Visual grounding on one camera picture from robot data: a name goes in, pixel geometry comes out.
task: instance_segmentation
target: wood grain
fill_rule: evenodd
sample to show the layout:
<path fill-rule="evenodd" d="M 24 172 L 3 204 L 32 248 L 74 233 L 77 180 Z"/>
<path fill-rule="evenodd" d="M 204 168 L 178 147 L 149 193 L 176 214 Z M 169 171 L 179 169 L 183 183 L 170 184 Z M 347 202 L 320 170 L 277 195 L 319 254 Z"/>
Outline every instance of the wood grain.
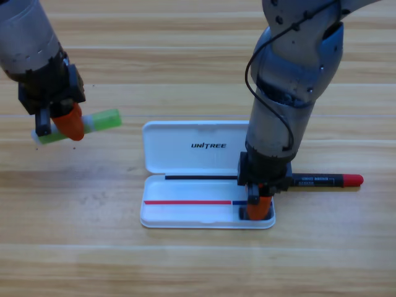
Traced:
<path fill-rule="evenodd" d="M 37 147 L 1 74 L 0 296 L 396 296 L 396 2 L 345 20 L 342 64 L 293 161 L 363 186 L 282 193 L 258 232 L 151 230 L 139 211 L 145 123 L 249 119 L 261 2 L 41 2 L 84 79 L 84 113 L 119 108 L 124 124 Z"/>

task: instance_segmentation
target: green cap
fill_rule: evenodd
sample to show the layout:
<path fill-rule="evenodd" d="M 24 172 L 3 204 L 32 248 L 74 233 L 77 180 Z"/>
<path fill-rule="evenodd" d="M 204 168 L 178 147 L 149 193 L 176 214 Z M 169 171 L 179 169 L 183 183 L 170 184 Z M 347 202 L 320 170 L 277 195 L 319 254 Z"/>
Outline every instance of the green cap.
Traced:
<path fill-rule="evenodd" d="M 93 125 L 96 131 L 107 130 L 122 125 L 118 110 L 105 110 L 92 115 Z"/>

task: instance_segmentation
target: black line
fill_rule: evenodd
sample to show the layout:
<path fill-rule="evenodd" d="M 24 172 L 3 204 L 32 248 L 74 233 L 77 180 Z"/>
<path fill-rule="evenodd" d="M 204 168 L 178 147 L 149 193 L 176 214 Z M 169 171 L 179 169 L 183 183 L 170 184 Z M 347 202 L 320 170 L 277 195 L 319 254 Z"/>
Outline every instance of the black line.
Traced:
<path fill-rule="evenodd" d="M 237 180 L 237 176 L 235 175 L 166 175 L 165 179 L 198 179 L 198 180 Z"/>

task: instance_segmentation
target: black cable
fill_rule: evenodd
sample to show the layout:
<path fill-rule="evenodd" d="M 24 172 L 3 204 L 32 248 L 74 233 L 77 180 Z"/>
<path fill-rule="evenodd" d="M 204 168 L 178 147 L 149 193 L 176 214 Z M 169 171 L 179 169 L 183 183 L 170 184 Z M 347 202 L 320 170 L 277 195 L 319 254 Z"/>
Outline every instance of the black cable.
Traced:
<path fill-rule="evenodd" d="M 275 40 L 279 39 L 280 37 L 284 36 L 284 34 L 287 34 L 288 32 L 292 31 L 292 30 L 299 30 L 299 26 L 304 23 L 307 20 L 312 19 L 315 15 L 317 15 L 318 13 L 324 11 L 325 9 L 329 8 L 331 5 L 338 3 L 340 4 L 340 0 L 333 0 L 330 3 L 324 4 L 323 6 L 319 7 L 318 9 L 314 10 L 313 12 L 308 12 L 305 11 L 304 12 L 304 18 L 302 18 L 300 21 L 298 21 L 297 23 L 292 23 L 290 25 L 290 27 L 288 27 L 286 30 L 280 32 L 278 35 L 275 35 L 274 37 L 272 37 L 269 41 L 265 42 L 263 45 L 261 45 L 257 51 L 252 55 L 252 57 L 250 58 L 249 62 L 247 63 L 246 66 L 246 70 L 245 70 L 245 83 L 246 86 L 248 87 L 249 91 L 253 94 L 253 96 L 260 102 L 262 103 L 269 111 L 271 111 L 287 128 L 288 132 L 289 132 L 289 145 L 287 147 L 285 147 L 283 150 L 291 150 L 295 144 L 295 136 L 293 134 L 293 131 L 290 128 L 290 125 L 282 118 L 282 116 L 280 114 L 278 114 L 271 106 L 269 106 L 263 99 L 260 98 L 260 96 L 258 96 L 258 94 L 252 89 L 252 87 L 249 84 L 249 69 L 253 63 L 253 60 L 257 57 L 257 55 L 260 53 L 261 50 L 263 50 L 267 45 L 273 43 Z"/>

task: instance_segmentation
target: red marker cap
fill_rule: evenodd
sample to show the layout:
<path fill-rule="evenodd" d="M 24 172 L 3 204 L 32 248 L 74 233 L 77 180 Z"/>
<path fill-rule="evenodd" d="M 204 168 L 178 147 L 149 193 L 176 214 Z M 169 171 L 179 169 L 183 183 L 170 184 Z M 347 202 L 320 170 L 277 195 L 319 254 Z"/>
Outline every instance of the red marker cap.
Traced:
<path fill-rule="evenodd" d="M 364 178 L 360 174 L 343 174 L 344 187 L 360 187 Z"/>

